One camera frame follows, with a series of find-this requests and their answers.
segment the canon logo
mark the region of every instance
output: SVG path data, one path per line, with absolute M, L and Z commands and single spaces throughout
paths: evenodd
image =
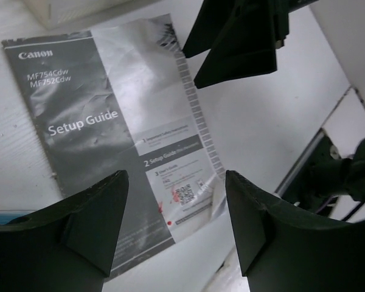
M 33 59 L 33 58 L 40 58 L 40 57 L 50 57 L 53 56 L 53 52 L 51 50 L 42 50 L 41 52 L 29 52 L 29 53 L 20 53 L 19 59 Z

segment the white box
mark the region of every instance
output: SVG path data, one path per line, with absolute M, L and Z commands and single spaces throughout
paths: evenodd
M 133 0 L 23 0 L 47 29 Z

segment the qr code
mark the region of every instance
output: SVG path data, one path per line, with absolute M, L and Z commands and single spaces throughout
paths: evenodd
M 190 184 L 186 184 L 179 189 L 176 189 L 179 201 L 181 205 L 185 205 L 195 199 L 195 194 L 192 191 Z

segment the setup guide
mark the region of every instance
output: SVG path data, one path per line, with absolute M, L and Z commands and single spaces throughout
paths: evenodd
M 111 277 L 211 221 L 225 170 L 168 15 L 2 43 L 63 196 L 129 174 Z

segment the white table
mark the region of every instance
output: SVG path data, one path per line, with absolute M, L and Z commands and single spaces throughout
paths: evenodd
M 19 0 L 0 0 L 0 41 L 110 26 L 171 13 L 181 44 L 200 0 L 136 1 L 46 31 Z M 349 87 L 311 11 L 291 15 L 279 71 L 199 91 L 226 168 L 272 192 Z M 192 74 L 205 54 L 189 60 Z M 60 200 L 0 44 L 0 210 L 40 209 Z M 201 291 L 234 244 L 224 214 L 190 238 L 108 282 L 104 291 Z

